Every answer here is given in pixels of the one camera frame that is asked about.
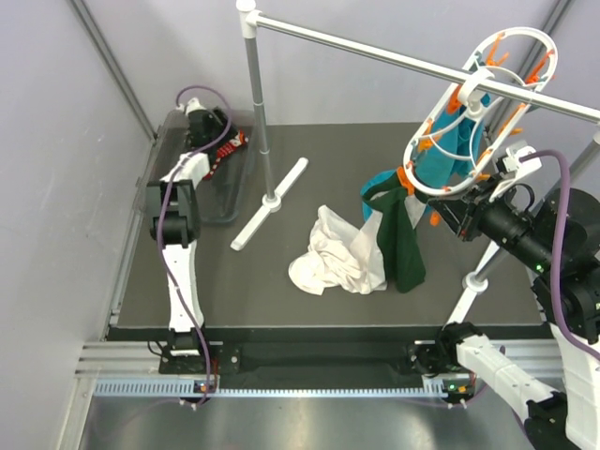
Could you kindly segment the red white striped santa sock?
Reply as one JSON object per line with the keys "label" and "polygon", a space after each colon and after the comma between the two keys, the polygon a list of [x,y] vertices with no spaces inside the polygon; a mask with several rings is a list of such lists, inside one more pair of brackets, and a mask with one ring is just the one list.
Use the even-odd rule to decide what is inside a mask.
{"label": "red white striped santa sock", "polygon": [[248,137],[243,130],[238,130],[231,138],[222,144],[219,148],[209,153],[210,169],[203,178],[210,180],[219,166],[231,155],[244,149],[248,144]]}

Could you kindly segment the orange clothespin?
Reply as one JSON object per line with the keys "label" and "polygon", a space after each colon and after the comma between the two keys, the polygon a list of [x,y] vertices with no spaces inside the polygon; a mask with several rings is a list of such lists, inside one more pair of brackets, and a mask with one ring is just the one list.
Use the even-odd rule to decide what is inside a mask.
{"label": "orange clothespin", "polygon": [[415,187],[411,182],[409,174],[413,173],[413,166],[409,165],[408,167],[399,166],[396,170],[397,180],[400,185],[407,191],[408,196],[415,195]]}

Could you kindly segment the white oval clip hanger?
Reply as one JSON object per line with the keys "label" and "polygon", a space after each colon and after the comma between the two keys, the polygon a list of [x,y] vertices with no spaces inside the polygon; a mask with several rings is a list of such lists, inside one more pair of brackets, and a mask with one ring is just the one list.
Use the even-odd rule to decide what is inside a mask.
{"label": "white oval clip hanger", "polygon": [[[504,61],[508,57],[507,54],[501,57],[496,56],[496,51],[503,40],[518,37],[532,38],[544,48],[544,54],[540,62],[537,63],[537,66],[527,76],[519,75],[514,70],[503,66]],[[511,27],[484,39],[463,65],[463,68],[468,72],[468,81],[465,83],[453,82],[450,84],[405,147],[400,166],[408,167],[412,165],[413,173],[409,174],[409,177],[415,187],[415,195],[449,196],[458,194],[462,190],[469,188],[472,184],[482,180],[485,177],[483,171],[491,161],[496,150],[507,137],[521,131],[517,127],[517,123],[530,109],[529,105],[521,101],[501,127],[497,138],[487,146],[483,146],[480,143],[480,154],[474,160],[470,173],[465,177],[454,174],[442,188],[435,188],[424,184],[417,176],[417,150],[420,140],[431,139],[435,136],[435,133],[425,134],[428,127],[428,119],[435,120],[437,115],[442,111],[443,105],[451,99],[456,99],[466,107],[466,116],[475,122],[472,132],[475,132],[480,124],[483,125],[484,132],[487,119],[491,116],[491,112],[503,101],[503,97],[501,95],[484,93],[476,86],[478,82],[506,80],[530,93],[540,93],[554,77],[557,64],[557,46],[552,38],[541,30],[526,26]]]}

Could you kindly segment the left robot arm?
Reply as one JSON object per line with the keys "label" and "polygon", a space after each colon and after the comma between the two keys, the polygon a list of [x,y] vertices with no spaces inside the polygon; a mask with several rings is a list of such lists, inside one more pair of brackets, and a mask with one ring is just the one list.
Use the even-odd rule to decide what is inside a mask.
{"label": "left robot arm", "polygon": [[177,110],[187,119],[183,150],[164,175],[147,184],[146,216],[168,281],[167,354],[180,357],[190,370],[199,372],[210,366],[213,351],[202,333],[204,316],[196,281],[201,231],[196,189],[211,170],[206,151],[225,136],[229,123],[196,98]]}

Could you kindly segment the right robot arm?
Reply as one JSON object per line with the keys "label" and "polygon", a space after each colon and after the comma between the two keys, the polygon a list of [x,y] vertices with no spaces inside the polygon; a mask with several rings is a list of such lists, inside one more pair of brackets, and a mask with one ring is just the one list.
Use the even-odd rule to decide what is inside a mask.
{"label": "right robot arm", "polygon": [[495,200],[493,177],[467,194],[430,201],[462,240],[484,235],[532,270],[532,292],[562,361],[563,391],[495,348],[457,307],[438,333],[437,366],[468,369],[512,409],[536,449],[599,446],[599,202],[562,182],[536,213]]}

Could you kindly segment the clear plastic bin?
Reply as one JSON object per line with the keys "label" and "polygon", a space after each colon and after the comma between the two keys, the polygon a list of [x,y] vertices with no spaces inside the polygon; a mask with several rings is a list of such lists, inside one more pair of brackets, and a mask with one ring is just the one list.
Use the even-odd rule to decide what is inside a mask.
{"label": "clear plastic bin", "polygon": [[[238,130],[246,133],[247,146],[228,157],[210,180],[204,180],[210,169],[209,153]],[[146,176],[142,194],[142,210],[150,224],[158,221],[167,185],[172,183],[172,206],[175,207],[177,196],[188,192],[184,188],[186,181],[195,188],[194,198],[202,224],[223,225],[236,219],[246,179],[253,169],[254,149],[246,128],[231,125],[224,137],[224,142],[195,154],[196,149],[188,145],[187,114],[180,110],[169,112],[159,129],[155,165]]]}

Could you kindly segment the teal cloth garment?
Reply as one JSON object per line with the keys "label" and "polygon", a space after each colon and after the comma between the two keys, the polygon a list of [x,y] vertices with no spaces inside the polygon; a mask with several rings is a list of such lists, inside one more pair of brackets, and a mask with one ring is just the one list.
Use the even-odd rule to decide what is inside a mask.
{"label": "teal cloth garment", "polygon": [[454,174],[465,177],[470,173],[483,135],[483,125],[473,132],[474,124],[456,99],[443,105],[435,120],[427,120],[425,134],[435,136],[418,142],[417,176],[424,184],[442,188]]}

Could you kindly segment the dark green cloth garment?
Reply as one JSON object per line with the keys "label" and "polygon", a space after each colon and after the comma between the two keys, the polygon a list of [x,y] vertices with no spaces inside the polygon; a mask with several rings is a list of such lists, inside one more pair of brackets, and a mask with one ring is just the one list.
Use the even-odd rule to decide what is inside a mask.
{"label": "dark green cloth garment", "polygon": [[408,293],[426,279],[426,267],[416,231],[405,204],[408,191],[387,182],[362,194],[364,204],[382,214],[376,243],[382,253],[385,279],[394,282],[399,293]]}

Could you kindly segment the white silver clothes rack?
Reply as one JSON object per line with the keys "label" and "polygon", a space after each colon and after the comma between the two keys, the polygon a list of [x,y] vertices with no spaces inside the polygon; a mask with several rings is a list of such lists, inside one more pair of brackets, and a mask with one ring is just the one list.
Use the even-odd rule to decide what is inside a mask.
{"label": "white silver clothes rack", "polygon": [[[536,26],[554,1],[256,1],[265,15],[454,68],[494,32]],[[573,1],[553,34],[556,79],[544,93],[599,109],[599,1]],[[289,279],[288,267],[307,249],[317,209],[326,204],[359,227],[359,189],[397,166],[447,82],[325,46],[260,30],[258,50],[271,160],[279,181],[298,157],[307,170],[241,252],[222,250],[226,280],[215,281],[207,325],[248,328],[334,325],[430,328],[441,325],[460,296],[460,281],[485,251],[485,237],[461,243],[423,218],[418,237],[427,281],[408,294],[360,295],[340,288],[310,295]],[[562,151],[569,162],[597,129],[544,111],[521,121],[537,149]],[[529,280],[508,257],[470,312],[473,322],[502,330],[495,337],[549,338]]]}

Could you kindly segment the white cloth garment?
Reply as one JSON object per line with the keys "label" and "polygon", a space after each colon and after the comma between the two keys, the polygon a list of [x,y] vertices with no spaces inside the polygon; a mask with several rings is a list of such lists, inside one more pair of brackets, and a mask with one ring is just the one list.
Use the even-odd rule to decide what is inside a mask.
{"label": "white cloth garment", "polygon": [[[414,196],[408,196],[405,204],[416,231],[426,207]],[[363,295],[387,288],[383,255],[376,243],[382,214],[363,204],[363,218],[364,224],[357,228],[328,206],[318,208],[307,252],[288,269],[295,287],[313,295],[333,287]]]}

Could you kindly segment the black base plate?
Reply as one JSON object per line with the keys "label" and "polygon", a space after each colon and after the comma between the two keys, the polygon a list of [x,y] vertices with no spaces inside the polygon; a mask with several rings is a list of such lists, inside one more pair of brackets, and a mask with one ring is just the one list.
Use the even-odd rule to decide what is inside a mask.
{"label": "black base plate", "polygon": [[222,340],[209,344],[210,357],[177,355],[166,349],[158,372],[162,375],[203,375],[206,364],[211,372],[233,375],[258,368],[389,368],[398,374],[435,376],[460,372],[458,365],[444,358],[431,342],[407,340]]}

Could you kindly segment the aluminium frame rail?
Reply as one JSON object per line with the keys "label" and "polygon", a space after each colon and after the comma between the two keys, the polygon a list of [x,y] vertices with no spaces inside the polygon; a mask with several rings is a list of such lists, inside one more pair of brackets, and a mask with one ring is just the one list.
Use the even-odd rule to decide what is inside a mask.
{"label": "aluminium frame rail", "polygon": [[[192,379],[162,375],[140,342],[88,343],[59,435],[61,449],[525,449],[509,408],[490,389],[466,405],[432,398],[97,397],[101,379]],[[302,388],[415,387],[382,369],[312,370]],[[244,380],[238,388],[289,388]]]}

